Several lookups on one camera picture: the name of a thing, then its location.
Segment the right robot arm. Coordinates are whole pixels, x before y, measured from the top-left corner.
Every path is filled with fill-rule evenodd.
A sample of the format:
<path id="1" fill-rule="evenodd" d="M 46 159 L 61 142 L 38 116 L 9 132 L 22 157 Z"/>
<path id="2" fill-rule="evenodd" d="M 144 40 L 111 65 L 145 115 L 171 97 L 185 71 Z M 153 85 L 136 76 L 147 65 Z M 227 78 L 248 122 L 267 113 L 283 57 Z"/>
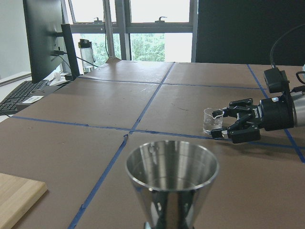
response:
<path id="1" fill-rule="evenodd" d="M 264 72 L 270 93 L 280 96 L 263 99 L 258 105 L 251 98 L 232 101 L 224 108 L 224 117 L 237 120 L 229 127 L 211 130 L 212 138 L 231 139 L 234 144 L 256 141 L 260 129 L 274 131 L 305 125 L 305 87 L 289 88 L 285 71 L 272 67 Z"/>

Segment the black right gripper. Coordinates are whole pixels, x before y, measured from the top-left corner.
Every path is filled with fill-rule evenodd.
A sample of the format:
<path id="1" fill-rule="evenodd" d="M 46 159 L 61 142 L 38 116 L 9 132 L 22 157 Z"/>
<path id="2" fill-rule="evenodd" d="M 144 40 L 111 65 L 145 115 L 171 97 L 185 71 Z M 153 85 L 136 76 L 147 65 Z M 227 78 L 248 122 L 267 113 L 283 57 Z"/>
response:
<path id="1" fill-rule="evenodd" d="M 222 109 L 212 112 L 212 117 L 242 117 L 229 127 L 211 130 L 212 138 L 231 139 L 234 144 L 261 139 L 260 128 L 266 131 L 292 128 L 295 125 L 290 95 L 262 99 L 253 105 L 252 98 L 232 101 Z"/>

